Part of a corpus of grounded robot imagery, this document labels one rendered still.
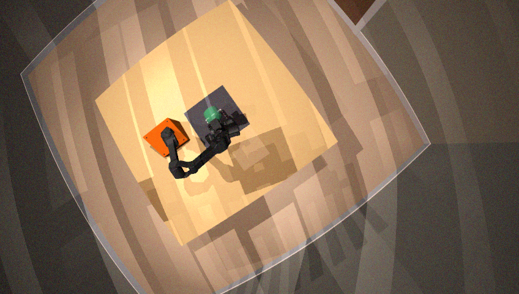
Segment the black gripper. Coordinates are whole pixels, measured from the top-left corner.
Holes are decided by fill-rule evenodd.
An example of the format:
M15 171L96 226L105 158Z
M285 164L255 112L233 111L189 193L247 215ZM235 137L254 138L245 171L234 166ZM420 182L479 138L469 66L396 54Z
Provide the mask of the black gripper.
M226 127L229 127L229 126L232 126L232 125L235 125L235 124L236 124L236 123L234 122L234 120L233 120L232 118L230 118L230 119L226 120L226 121L222 124L224 127L222 127L222 128L219 127L218 129L226 130ZM218 130L218 129L217 129L217 130ZM208 142L209 144L211 144L211 142L212 142L212 139L211 139L211 136L210 136L210 135L211 135L211 134L208 134L208 135L205 136L205 139L207 140L207 142Z

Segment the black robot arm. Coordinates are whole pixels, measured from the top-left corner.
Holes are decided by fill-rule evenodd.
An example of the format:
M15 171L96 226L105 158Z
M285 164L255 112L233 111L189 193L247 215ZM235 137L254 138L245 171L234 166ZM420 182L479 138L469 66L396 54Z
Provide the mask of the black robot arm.
M163 142L168 147L170 160L168 164L169 171L172 173L175 179L183 179L188 176L195 174L198 170L206 164L207 161L211 160L216 154L221 154L226 151L231 143L230 138L239 136L238 125L232 125L226 127L226 130L218 129L224 127L217 118L214 118L208 124L207 128L210 131L215 131L214 134L210 135L212 142L210 146L204 150L199 156L193 161L186 162L179 160L176 148L179 146L179 142L174 134L173 129L167 127L160 133ZM217 130L218 129L218 130ZM189 168L189 171L185 172L182 167Z

